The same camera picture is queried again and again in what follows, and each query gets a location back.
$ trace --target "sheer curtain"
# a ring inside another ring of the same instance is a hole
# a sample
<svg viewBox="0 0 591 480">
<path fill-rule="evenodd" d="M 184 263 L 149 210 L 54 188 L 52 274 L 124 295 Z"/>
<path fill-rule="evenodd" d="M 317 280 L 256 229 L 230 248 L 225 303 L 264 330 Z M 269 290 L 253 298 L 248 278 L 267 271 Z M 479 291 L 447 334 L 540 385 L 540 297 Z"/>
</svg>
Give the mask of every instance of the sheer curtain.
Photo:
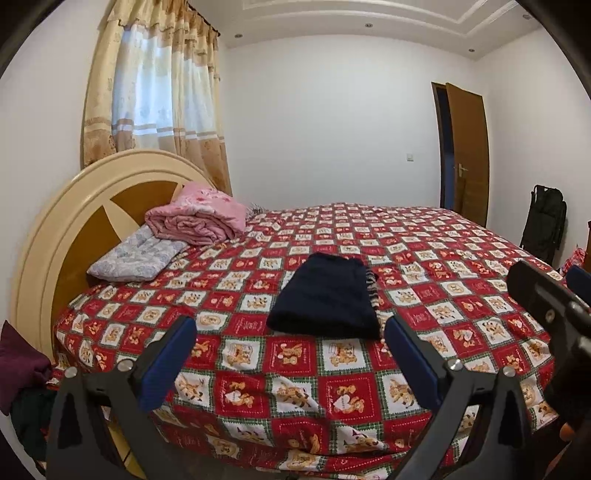
<svg viewBox="0 0 591 480">
<path fill-rule="evenodd" d="M 85 165 L 117 151 L 157 148 L 190 160 L 231 193 L 217 37 L 186 0 L 118 0 L 92 66 Z"/>
</svg>

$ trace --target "bed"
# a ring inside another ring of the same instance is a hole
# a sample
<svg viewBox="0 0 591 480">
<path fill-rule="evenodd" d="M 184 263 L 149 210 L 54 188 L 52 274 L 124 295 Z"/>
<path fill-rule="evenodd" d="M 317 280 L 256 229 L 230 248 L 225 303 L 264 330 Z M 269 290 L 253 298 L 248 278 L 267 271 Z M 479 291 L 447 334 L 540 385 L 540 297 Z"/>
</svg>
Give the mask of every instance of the bed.
<svg viewBox="0 0 591 480">
<path fill-rule="evenodd" d="M 149 208 L 193 180 L 192 164 L 128 151 L 78 175 L 39 216 L 15 277 L 11 321 L 57 362 L 111 369 L 162 337 L 182 314 L 197 342 L 152 417 L 169 442 L 234 465 L 328 478 L 383 480 L 430 415 L 383 342 L 268 330 L 266 315 L 314 252 L 362 259 L 379 275 L 378 318 L 403 318 L 444 358 L 520 375 L 532 426 L 556 418 L 541 392 L 553 371 L 548 334 L 507 295 L 515 245 L 448 210 L 335 203 L 267 212 L 246 233 L 178 255 L 152 282 L 108 284 L 88 266 Z M 462 451 L 470 407 L 444 463 Z"/>
</svg>

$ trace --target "blue gripper pad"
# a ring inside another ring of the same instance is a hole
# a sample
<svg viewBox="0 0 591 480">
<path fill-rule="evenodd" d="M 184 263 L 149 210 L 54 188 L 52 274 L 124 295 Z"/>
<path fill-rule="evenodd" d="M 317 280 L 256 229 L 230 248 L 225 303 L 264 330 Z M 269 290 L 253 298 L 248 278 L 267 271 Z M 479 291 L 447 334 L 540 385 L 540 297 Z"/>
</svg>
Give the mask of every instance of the blue gripper pad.
<svg viewBox="0 0 591 480">
<path fill-rule="evenodd" d="M 566 272 L 567 287 L 587 305 L 591 305 L 591 275 L 576 265 Z"/>
<path fill-rule="evenodd" d="M 396 316 L 386 322 L 384 339 L 419 405 L 433 413 L 437 412 L 443 399 L 439 392 L 437 374 L 419 348 L 418 342 L 423 341 Z M 422 348 L 433 349 L 433 346 L 427 343 Z M 438 357 L 443 364 L 443 358 L 434 349 L 433 351 L 436 354 L 435 359 L 438 360 Z"/>
<path fill-rule="evenodd" d="M 162 406 L 166 394 L 174 385 L 174 380 L 195 346 L 195 320 L 191 317 L 182 317 L 177 320 L 179 321 L 181 325 L 177 327 L 175 324 L 174 331 L 168 332 L 171 336 L 167 333 L 159 340 L 165 342 L 165 345 L 142 376 L 138 404 L 139 409 L 144 412 Z"/>
</svg>

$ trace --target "doorway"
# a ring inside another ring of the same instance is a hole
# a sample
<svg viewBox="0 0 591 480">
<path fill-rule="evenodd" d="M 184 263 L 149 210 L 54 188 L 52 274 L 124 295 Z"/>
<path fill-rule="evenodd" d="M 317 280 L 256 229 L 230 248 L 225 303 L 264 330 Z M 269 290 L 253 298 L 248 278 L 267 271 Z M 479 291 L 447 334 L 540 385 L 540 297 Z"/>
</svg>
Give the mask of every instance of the doorway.
<svg viewBox="0 0 591 480">
<path fill-rule="evenodd" d="M 441 155 L 440 207 L 486 226 L 489 147 L 481 95 L 433 83 Z"/>
</svg>

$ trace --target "purple cushion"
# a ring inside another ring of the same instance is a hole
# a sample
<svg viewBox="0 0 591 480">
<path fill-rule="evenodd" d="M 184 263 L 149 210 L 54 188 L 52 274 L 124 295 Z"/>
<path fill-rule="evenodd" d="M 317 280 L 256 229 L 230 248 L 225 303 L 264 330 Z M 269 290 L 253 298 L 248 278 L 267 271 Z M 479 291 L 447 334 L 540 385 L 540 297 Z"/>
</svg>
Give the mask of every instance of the purple cushion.
<svg viewBox="0 0 591 480">
<path fill-rule="evenodd" d="M 49 359 L 5 322 L 0 336 L 0 411 L 8 415 L 20 389 L 43 386 L 50 377 Z"/>
</svg>

